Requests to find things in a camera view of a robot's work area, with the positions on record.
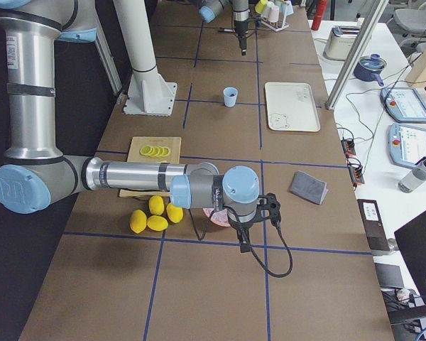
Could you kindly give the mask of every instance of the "blue cup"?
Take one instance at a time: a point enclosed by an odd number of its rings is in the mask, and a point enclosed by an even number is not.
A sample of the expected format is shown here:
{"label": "blue cup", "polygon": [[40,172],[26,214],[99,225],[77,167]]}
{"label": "blue cup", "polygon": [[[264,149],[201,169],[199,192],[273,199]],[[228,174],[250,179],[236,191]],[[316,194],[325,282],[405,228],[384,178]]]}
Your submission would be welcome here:
{"label": "blue cup", "polygon": [[223,90],[222,94],[224,95],[224,105],[230,108],[235,105],[239,91],[234,87],[227,87]]}

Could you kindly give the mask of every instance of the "brown table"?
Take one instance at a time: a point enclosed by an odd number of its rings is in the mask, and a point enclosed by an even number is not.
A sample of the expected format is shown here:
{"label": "brown table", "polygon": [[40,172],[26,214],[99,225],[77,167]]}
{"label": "brown table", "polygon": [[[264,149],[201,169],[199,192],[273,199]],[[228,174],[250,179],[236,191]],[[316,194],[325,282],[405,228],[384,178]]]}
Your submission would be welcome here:
{"label": "brown table", "polygon": [[[34,340],[393,340],[333,113],[304,10],[280,33],[259,29],[239,55],[224,14],[202,25],[195,8],[162,2],[151,29],[158,69],[178,83],[171,117],[127,116],[117,104],[97,155],[124,161],[132,136],[181,136],[182,163],[254,169],[281,203],[293,250],[289,277],[265,275],[240,254],[234,230],[210,224],[203,242],[185,219],[164,233],[139,235],[129,215],[146,203],[117,190],[81,193],[34,305],[22,341]],[[318,133],[268,129],[265,82],[307,82]],[[221,93],[239,89],[226,108]],[[288,192],[295,171],[328,183],[322,205]],[[251,241],[274,271],[287,254],[269,224]]]}

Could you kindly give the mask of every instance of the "white tray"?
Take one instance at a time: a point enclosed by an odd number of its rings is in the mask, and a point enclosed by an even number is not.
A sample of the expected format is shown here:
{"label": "white tray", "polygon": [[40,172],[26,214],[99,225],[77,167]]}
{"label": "white tray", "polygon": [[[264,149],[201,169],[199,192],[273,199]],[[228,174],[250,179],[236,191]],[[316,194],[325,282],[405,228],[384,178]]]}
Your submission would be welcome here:
{"label": "white tray", "polygon": [[306,83],[265,84],[268,126],[276,131],[319,131],[311,86]]}

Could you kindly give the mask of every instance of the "pot handle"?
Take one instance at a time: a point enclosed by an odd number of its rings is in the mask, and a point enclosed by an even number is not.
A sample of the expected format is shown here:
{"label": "pot handle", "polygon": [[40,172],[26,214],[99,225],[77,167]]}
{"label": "pot handle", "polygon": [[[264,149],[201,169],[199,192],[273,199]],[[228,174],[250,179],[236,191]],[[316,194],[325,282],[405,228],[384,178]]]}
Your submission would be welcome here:
{"label": "pot handle", "polygon": [[381,87],[382,87],[382,86],[384,86],[384,84],[383,84],[383,80],[382,80],[381,76],[380,76],[378,73],[373,73],[371,76],[372,76],[372,78],[375,78],[375,79],[376,79],[377,83],[378,83]]}

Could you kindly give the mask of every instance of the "white table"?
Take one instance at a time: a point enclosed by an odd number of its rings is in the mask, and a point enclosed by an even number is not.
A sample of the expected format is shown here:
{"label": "white table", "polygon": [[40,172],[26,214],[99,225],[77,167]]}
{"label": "white table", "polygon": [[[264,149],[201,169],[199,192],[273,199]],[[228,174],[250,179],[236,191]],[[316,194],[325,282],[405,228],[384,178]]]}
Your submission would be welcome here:
{"label": "white table", "polygon": [[[315,40],[315,47],[319,56],[319,63],[322,67],[325,84],[329,92],[333,88],[334,79],[337,78],[343,62],[328,60],[323,56],[325,41],[329,36],[332,26],[355,26],[355,24],[354,22],[323,21],[318,31],[312,31],[312,37]],[[377,24],[364,55],[372,53],[378,53],[388,63],[387,67],[381,73],[383,79],[387,77],[384,80],[386,86],[393,84],[398,79],[400,72],[408,64],[391,32],[384,23]],[[405,75],[409,71],[410,67],[405,70],[400,80],[404,80]],[[404,87],[407,85],[404,82],[399,82],[397,86]],[[369,89],[380,89],[380,87],[377,82],[363,82],[358,79],[350,79],[334,109],[336,122],[350,129],[355,138],[362,137],[368,139],[371,137],[371,133],[359,123],[357,113],[346,100],[346,94],[364,92]],[[421,88],[419,89],[419,93],[426,101],[426,91]],[[366,94],[349,96],[360,111],[361,120],[372,130],[376,128],[379,117],[383,112],[379,95],[380,91],[375,90]],[[357,157],[363,164],[366,163],[366,158],[368,157],[364,173],[366,184],[356,189],[356,198],[377,201],[387,238],[394,238],[394,231],[426,210],[426,183],[410,194],[403,193],[398,189],[398,181],[409,172],[409,169],[396,166],[391,161],[388,152],[388,129],[392,123],[394,123],[394,120],[384,112],[378,123],[369,157],[370,141],[356,141],[355,146]],[[411,125],[426,128],[426,124]],[[342,136],[342,134],[343,131],[339,130],[339,135]],[[350,137],[350,134],[344,131],[344,137]],[[405,286],[416,289],[400,252],[389,256],[374,257],[374,261],[376,263],[398,265],[403,275]]]}

